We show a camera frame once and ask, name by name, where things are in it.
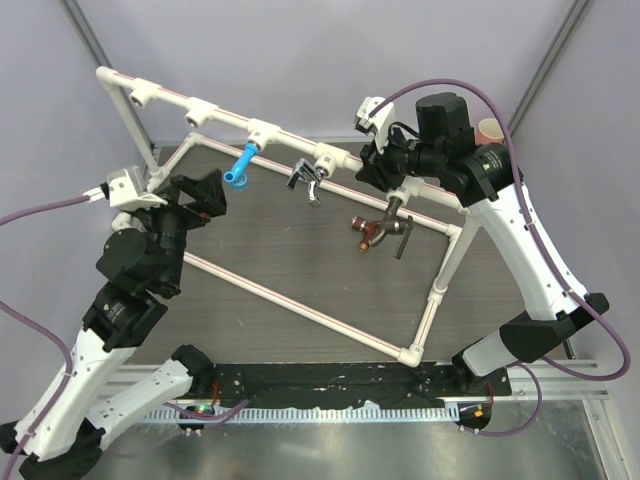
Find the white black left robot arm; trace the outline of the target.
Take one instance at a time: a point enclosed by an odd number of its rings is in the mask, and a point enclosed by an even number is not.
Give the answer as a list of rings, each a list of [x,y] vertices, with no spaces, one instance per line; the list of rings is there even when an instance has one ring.
[[[83,316],[74,346],[62,350],[61,370],[22,419],[2,425],[1,449],[10,456],[5,479],[13,469],[25,479],[81,479],[149,410],[184,395],[200,399],[212,389],[214,364],[182,345],[134,386],[98,398],[165,315],[163,302],[180,294],[188,232],[225,215],[221,171],[198,179],[177,175],[150,191],[138,168],[125,168],[70,202],[101,198],[141,225],[107,239],[96,263],[107,282]]]

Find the white PVC pipe frame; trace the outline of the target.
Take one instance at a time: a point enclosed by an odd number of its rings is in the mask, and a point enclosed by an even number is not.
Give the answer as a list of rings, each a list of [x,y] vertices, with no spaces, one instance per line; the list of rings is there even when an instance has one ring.
[[[200,98],[188,97],[172,90],[168,90],[163,86],[146,79],[132,78],[113,70],[110,74],[110,80],[113,84],[117,84],[124,90],[124,93],[128,97],[131,105],[143,108],[149,102],[159,100],[184,108],[186,111],[185,119],[188,125],[194,129],[201,127],[208,121],[218,121],[247,131],[249,134],[248,142],[258,145],[260,152],[270,144],[282,144],[303,154],[310,155],[314,159],[312,165],[316,167],[323,167],[328,172],[328,176],[324,178],[319,188],[345,197],[349,200],[376,208],[383,212],[386,210],[389,200],[392,197],[397,197],[402,201],[402,206],[398,211],[398,215],[401,218],[407,218],[411,215],[413,217],[414,224],[429,228],[447,236],[449,239],[449,246],[445,253],[438,275],[429,290],[426,307],[414,340],[407,347],[398,347],[388,343],[378,337],[314,310],[302,303],[283,296],[191,253],[185,253],[184,255],[184,260],[187,264],[297,315],[307,318],[369,348],[379,351],[407,367],[416,367],[421,363],[424,354],[424,346],[436,312],[445,293],[447,292],[453,275],[456,273],[480,228],[479,223],[471,217],[471,214],[467,209],[462,207],[460,201],[453,194],[422,180],[410,178],[400,187],[392,190],[388,194],[386,200],[376,199],[364,193],[331,182],[330,178],[336,170],[347,169],[357,171],[362,165],[360,160],[344,149],[300,137],[269,122],[256,118],[246,118],[239,114],[224,110],[219,106]],[[235,160],[240,157],[244,150],[210,139],[197,132],[192,132],[185,137],[183,142],[179,145],[174,154],[165,162],[165,164],[159,165],[155,158],[152,161],[145,161],[143,159],[149,169],[150,175],[146,184],[147,190],[149,192],[158,190],[161,183],[169,177],[169,174],[176,167],[182,157],[189,149],[196,145],[204,146],[232,156]],[[250,163],[267,170],[271,170],[275,173],[291,175],[293,170],[292,168],[286,167],[272,160],[262,158],[259,155],[260,152],[253,157]],[[464,216],[464,225],[457,226],[451,223],[443,223],[417,212],[408,210],[406,205],[412,197],[423,198],[455,210],[457,213]]]

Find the blue plastic faucet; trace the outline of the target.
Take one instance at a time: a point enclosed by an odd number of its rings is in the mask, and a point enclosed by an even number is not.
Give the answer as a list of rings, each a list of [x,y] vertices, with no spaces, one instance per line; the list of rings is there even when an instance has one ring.
[[[260,148],[255,143],[248,142],[240,157],[236,160],[230,170],[223,174],[224,182],[233,190],[242,191],[248,184],[246,169],[255,155],[260,152]]]

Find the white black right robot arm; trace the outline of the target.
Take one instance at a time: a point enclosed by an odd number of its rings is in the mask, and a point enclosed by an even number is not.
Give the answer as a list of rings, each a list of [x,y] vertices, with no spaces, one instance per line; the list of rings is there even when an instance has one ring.
[[[513,176],[506,146],[476,143],[465,100],[452,92],[432,94],[415,109],[418,127],[406,138],[410,129],[395,120],[392,105],[381,97],[364,99],[355,127],[375,137],[360,152],[356,178],[384,193],[410,177],[438,179],[488,233],[513,275],[524,311],[452,359],[453,386],[472,395],[495,371],[541,359],[610,305],[602,293],[564,287],[555,278],[531,234],[537,216],[519,205],[517,195],[527,189]]]

